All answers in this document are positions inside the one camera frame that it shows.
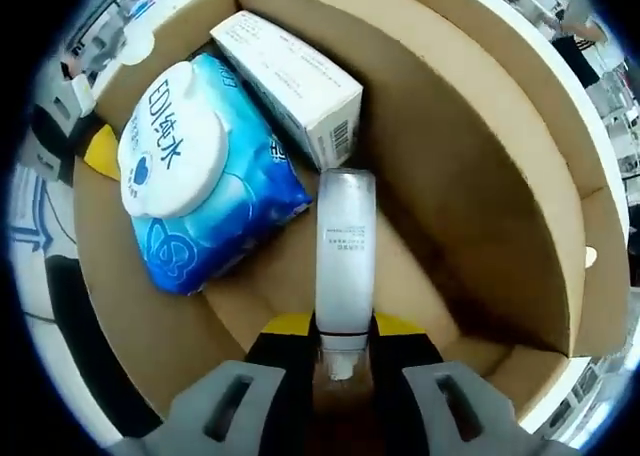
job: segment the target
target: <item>white box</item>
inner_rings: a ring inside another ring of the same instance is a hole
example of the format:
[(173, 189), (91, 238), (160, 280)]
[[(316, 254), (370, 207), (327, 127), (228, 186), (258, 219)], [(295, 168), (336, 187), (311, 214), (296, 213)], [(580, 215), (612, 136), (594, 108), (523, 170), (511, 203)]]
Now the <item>white box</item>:
[(211, 36), (276, 119), (320, 170), (344, 163), (355, 146), (362, 85), (284, 29), (240, 11)]

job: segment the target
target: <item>white bottle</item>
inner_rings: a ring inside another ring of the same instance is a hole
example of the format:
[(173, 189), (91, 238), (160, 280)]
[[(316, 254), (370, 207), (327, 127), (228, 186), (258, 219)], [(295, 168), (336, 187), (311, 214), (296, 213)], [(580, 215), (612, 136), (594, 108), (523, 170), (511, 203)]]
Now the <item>white bottle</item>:
[(316, 324), (333, 380), (349, 379), (367, 347), (376, 252), (375, 178), (333, 169), (320, 176)]

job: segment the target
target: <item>blue heart logo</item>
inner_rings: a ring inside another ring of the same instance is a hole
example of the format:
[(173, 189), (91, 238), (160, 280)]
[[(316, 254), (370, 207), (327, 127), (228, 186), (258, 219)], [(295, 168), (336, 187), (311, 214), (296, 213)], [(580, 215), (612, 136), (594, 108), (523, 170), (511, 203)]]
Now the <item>blue heart logo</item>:
[(136, 165), (136, 170), (133, 173), (133, 182), (140, 186), (147, 181), (148, 176), (149, 168), (147, 167), (147, 158), (143, 156), (138, 160), (138, 164)]

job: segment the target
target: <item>yellow part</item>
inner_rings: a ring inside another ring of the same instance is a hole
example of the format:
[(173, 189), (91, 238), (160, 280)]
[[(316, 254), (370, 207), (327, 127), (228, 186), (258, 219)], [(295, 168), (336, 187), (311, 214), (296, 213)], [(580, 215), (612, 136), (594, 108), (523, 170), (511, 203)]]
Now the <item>yellow part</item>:
[(262, 332), (306, 336), (309, 334), (310, 323), (311, 315), (308, 313), (286, 313), (269, 321)]
[(117, 162), (118, 142), (111, 126), (105, 124), (98, 131), (84, 155), (84, 161), (100, 174), (120, 181), (120, 169)]
[[(402, 334), (424, 334), (424, 329), (413, 323), (404, 321), (396, 316), (384, 313), (375, 313), (378, 322), (380, 336), (394, 336)], [(289, 334), (306, 336), (309, 334), (311, 314), (287, 313), (276, 316), (264, 327), (263, 333)]]
[(376, 313), (378, 332), (380, 336), (397, 336), (401, 334), (425, 334), (420, 326), (409, 323), (390, 314)]

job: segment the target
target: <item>barcode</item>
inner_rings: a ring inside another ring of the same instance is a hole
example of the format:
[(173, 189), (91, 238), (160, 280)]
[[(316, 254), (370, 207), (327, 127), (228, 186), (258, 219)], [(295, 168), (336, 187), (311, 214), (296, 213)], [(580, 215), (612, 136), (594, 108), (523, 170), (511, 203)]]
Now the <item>barcode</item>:
[(336, 159), (342, 159), (349, 154), (349, 121), (344, 120), (331, 131), (331, 141)]

